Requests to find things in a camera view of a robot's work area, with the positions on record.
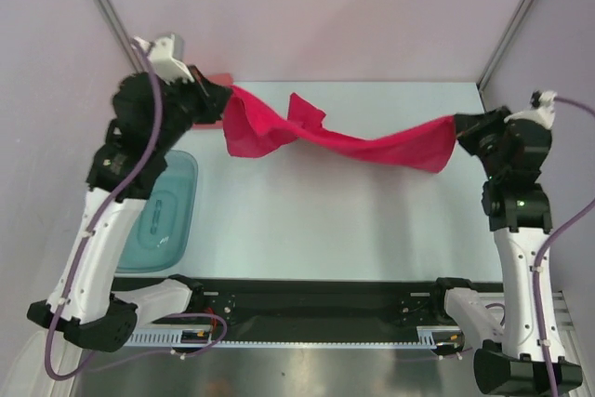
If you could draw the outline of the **red t shirt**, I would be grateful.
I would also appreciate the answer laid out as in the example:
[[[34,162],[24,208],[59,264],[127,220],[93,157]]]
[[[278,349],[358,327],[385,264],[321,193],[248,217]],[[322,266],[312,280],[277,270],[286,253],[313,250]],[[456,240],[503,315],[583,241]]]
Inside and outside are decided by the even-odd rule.
[[[456,146],[453,115],[375,139],[329,130],[325,118],[325,111],[296,93],[289,96],[282,117],[251,92],[233,86],[221,123],[228,154],[240,158],[262,158],[303,140],[357,161],[436,174],[446,167]]]

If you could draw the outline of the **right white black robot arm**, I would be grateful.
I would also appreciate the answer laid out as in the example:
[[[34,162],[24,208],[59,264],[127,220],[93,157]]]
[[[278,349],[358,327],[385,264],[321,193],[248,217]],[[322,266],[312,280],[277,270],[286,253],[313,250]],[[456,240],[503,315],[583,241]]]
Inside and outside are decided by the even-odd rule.
[[[549,273],[553,223],[538,182],[552,145],[550,106],[513,113],[502,107],[454,117],[456,140],[486,174],[482,205],[494,236],[503,280],[504,319],[482,304],[468,281],[445,278],[429,300],[430,316],[453,321],[473,348],[480,391],[502,396],[561,396],[583,383],[559,336]]]

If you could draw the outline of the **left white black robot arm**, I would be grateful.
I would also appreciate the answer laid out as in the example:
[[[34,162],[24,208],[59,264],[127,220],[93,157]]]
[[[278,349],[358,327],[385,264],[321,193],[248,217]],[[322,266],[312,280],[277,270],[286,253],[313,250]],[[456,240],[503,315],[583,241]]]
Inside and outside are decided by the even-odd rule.
[[[115,294],[112,281],[126,239],[167,167],[166,155],[196,124],[221,119],[231,88],[196,68],[189,79],[163,81],[153,72],[125,78],[112,96],[114,118],[86,178],[85,208],[73,251],[56,289],[34,302],[28,319],[83,350],[114,352],[139,325],[176,314],[199,320],[201,286],[173,275],[156,285]]]

